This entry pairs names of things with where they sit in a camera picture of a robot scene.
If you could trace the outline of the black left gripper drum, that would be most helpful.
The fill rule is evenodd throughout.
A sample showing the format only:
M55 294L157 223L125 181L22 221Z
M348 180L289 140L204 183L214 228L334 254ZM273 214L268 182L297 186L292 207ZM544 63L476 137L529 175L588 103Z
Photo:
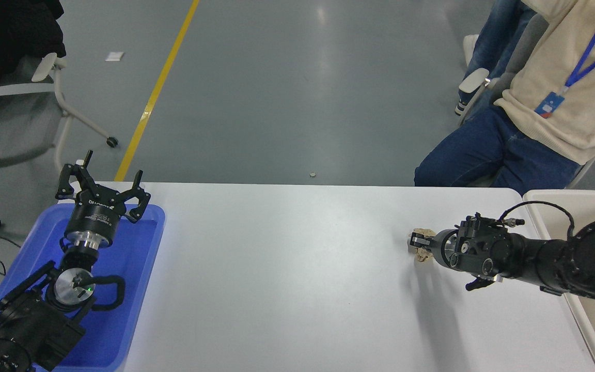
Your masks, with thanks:
M64 237L76 242L77 235L89 231L101 236L101 243L113 243L120 219L125 215L125 204L111 199L105 195L104 200L96 200L91 191L78 192Z

